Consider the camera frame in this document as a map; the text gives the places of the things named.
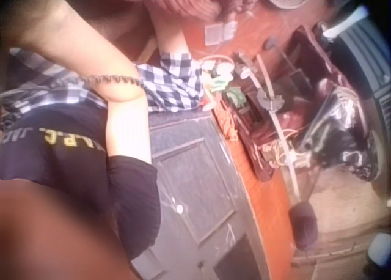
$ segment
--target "checkered shirt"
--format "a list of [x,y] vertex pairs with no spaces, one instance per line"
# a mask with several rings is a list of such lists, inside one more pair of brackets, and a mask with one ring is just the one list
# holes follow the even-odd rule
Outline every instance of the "checkered shirt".
[[[142,83],[149,89],[149,111],[177,112],[198,107],[203,96],[198,62],[190,54],[161,53],[160,64],[161,67],[136,65]],[[10,50],[6,89],[0,94],[1,130],[10,128],[23,114],[45,105],[85,102],[107,108],[106,101],[75,72],[19,48]],[[156,99],[166,108],[159,106]]]

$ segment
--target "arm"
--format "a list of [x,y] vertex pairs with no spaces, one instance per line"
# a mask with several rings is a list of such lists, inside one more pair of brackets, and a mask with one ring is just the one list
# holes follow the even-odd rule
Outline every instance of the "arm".
[[155,28],[160,52],[189,53],[180,21],[168,16],[165,11],[153,4],[149,4],[147,8]]
[[[21,46],[83,76],[124,75],[138,79],[133,63],[87,24],[65,0],[16,0],[2,30],[11,46]],[[130,84],[95,84],[108,101],[108,155],[150,163],[145,92]]]

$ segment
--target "metal door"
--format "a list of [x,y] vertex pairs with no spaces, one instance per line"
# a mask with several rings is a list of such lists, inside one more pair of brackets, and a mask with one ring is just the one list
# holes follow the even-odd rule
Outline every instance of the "metal door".
[[[154,280],[261,279],[251,248],[256,242],[261,250],[256,228],[214,121],[153,130],[151,140],[162,222],[155,245],[133,262],[140,275]],[[262,250],[256,254],[264,261]]]

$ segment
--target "black shirt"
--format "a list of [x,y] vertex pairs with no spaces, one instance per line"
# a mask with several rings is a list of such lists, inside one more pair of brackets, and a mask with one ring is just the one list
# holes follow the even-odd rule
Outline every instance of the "black shirt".
[[0,141],[0,179],[28,179],[96,211],[115,211],[130,259],[154,244],[160,227],[156,169],[107,157],[107,112],[84,104],[49,105],[25,114]]

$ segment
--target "green object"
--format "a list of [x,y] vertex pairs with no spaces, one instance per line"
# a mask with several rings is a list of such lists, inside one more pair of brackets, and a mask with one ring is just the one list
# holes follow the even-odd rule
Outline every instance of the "green object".
[[229,87],[224,92],[227,98],[236,108],[242,108],[246,103],[246,96],[242,93],[240,87]]

